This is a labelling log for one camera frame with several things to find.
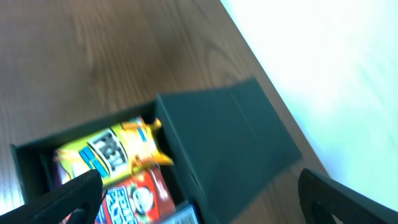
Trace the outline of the dark green box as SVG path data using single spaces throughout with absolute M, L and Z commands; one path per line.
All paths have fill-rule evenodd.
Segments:
M 47 138 L 12 146 L 22 195 L 37 200 L 53 186 L 52 157 L 60 146 L 141 116 L 163 124 L 163 168 L 175 200 L 195 203 L 205 223 L 228 223 L 280 172 L 301 158 L 289 132 L 255 79 L 237 85 L 159 95 Z

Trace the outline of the green Pretz box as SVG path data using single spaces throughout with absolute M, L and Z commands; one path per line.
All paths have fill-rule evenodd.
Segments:
M 121 123 L 66 143 L 55 151 L 53 160 L 63 184 L 93 169 L 100 173 L 104 185 L 132 174 L 126 143 L 120 134 Z

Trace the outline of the red Hello Panda box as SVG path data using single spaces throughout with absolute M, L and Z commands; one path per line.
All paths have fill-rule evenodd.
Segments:
M 153 223 L 174 211 L 162 173 L 152 167 L 106 189 L 95 223 Z

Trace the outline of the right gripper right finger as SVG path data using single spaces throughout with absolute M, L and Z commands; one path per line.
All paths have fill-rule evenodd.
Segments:
M 397 212 L 313 170 L 304 168 L 298 178 L 300 207 L 308 224 L 397 224 Z

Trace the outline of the small blue candy box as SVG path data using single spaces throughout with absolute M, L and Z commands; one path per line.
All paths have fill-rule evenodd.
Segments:
M 158 224 L 199 224 L 199 218 L 192 203 L 179 207 L 173 214 L 158 222 Z

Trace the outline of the small yellow snack packet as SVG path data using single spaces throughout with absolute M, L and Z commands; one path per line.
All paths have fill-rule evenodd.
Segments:
M 147 124 L 139 116 L 134 118 L 133 121 L 121 123 L 121 127 L 120 134 L 126 143 L 127 155 L 133 174 L 151 166 L 172 166 L 174 164 L 173 160 L 157 146 L 155 134 L 162 127 L 158 118 L 152 124 Z

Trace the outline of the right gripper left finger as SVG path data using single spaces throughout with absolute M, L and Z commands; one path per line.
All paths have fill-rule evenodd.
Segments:
M 100 173 L 89 170 L 38 200 L 1 215 L 1 223 L 49 224 L 67 218 L 68 223 L 91 224 L 96 220 L 102 201 Z

